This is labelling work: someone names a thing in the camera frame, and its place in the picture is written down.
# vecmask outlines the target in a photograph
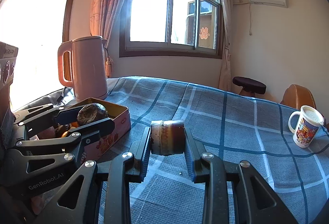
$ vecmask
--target electric kettle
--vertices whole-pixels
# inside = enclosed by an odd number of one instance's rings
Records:
[[[58,76],[65,87],[72,87],[77,100],[104,99],[108,95],[102,36],[80,37],[63,42],[58,48]],[[64,78],[63,56],[70,52],[72,81]]]

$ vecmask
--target white wall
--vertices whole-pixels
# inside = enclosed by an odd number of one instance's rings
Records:
[[[90,36],[89,11],[91,0],[73,0],[70,39]],[[113,30],[109,53],[114,61],[113,77],[149,76],[187,81],[211,87],[218,86],[220,59],[145,56],[119,58],[119,24]]]
[[[261,98],[280,102],[291,84],[308,88],[318,110],[329,118],[329,3],[287,0],[288,8],[235,5],[232,27],[232,76],[267,85]],[[241,87],[232,85],[238,93]]]

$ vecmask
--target cup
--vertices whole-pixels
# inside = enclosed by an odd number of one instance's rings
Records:
[[[296,128],[291,126],[293,116],[299,115]],[[314,108],[308,105],[303,105],[300,111],[293,112],[288,120],[288,126],[293,133],[293,141],[300,148],[307,148],[313,140],[317,130],[324,123],[323,116]]]

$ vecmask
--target mug lid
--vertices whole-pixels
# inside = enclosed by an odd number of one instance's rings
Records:
[[[324,123],[324,119],[322,114],[319,113],[318,110],[314,109],[311,106],[308,105],[303,105],[300,110],[303,112],[307,120],[317,123],[317,124],[322,124]]]
[[[76,41],[80,41],[80,40],[86,40],[86,39],[103,39],[102,36],[84,36],[84,37],[80,37],[80,38],[76,38],[74,40],[72,40],[72,42],[76,42]]]

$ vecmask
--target round stool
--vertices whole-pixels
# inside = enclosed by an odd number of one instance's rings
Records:
[[[234,85],[242,87],[239,93],[241,96],[254,97],[255,93],[265,94],[266,91],[265,84],[251,78],[234,77],[232,82]]]

